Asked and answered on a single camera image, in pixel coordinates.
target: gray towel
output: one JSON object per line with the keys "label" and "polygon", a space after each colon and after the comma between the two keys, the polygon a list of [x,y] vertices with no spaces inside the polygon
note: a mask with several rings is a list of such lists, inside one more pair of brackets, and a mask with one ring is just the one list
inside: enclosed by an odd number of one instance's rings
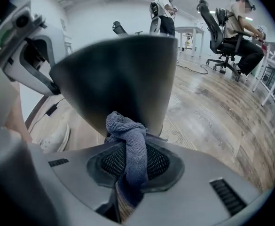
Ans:
{"label": "gray towel", "polygon": [[147,133],[141,123],[136,123],[115,111],[107,116],[106,128],[111,136],[105,139],[105,143],[126,141],[126,168],[124,177],[118,181],[118,187],[128,203],[136,207],[142,199],[140,187],[148,181],[145,137],[160,138]]}

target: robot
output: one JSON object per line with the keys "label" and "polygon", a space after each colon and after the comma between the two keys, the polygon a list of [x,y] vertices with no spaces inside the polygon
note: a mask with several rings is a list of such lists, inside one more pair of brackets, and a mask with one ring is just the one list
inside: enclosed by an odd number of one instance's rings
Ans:
{"label": "robot", "polygon": [[[151,49],[144,50],[145,45]],[[33,16],[28,3],[0,25],[0,68],[6,76],[47,96],[62,93],[102,135],[107,135],[105,118],[115,109],[160,135],[177,47],[175,38],[140,35],[100,42],[66,57],[62,31]],[[156,56],[164,51],[166,56]],[[50,78],[40,72],[48,64]],[[267,197],[210,155],[156,140],[146,145],[149,181],[128,226],[236,225]],[[125,146],[108,143],[43,154],[39,146],[0,127],[2,203],[11,203],[20,218],[36,225],[118,225],[115,183],[126,167]]]}

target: wooden floor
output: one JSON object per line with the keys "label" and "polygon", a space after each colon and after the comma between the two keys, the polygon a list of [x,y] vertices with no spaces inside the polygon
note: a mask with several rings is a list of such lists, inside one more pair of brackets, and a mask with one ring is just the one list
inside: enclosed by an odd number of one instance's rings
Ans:
{"label": "wooden floor", "polygon": [[[180,53],[179,65],[205,72],[204,64]],[[208,153],[252,182],[261,192],[275,183],[275,104],[263,101],[266,90],[252,88],[253,77],[240,82],[226,74],[207,75],[176,67],[176,75],[161,137],[168,142]],[[62,96],[51,97],[32,125]],[[67,103],[61,101],[51,117],[44,116],[33,128],[35,141],[49,136],[59,122],[67,122],[71,136],[66,150],[102,144],[104,138],[89,126]]]}

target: white sneaker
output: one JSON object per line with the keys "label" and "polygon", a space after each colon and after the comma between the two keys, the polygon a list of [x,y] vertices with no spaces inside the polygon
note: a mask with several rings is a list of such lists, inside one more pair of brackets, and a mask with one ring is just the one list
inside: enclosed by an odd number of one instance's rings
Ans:
{"label": "white sneaker", "polygon": [[61,124],[50,137],[42,139],[39,145],[45,154],[62,152],[66,148],[70,132],[68,124]]}

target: black funnel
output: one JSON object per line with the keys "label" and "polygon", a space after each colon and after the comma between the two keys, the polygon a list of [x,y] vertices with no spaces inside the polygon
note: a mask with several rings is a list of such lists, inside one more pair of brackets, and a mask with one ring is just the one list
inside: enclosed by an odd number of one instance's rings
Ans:
{"label": "black funnel", "polygon": [[160,135],[177,58],[177,39],[132,36],[103,41],[66,57],[50,71],[77,112],[103,136],[113,111]]}

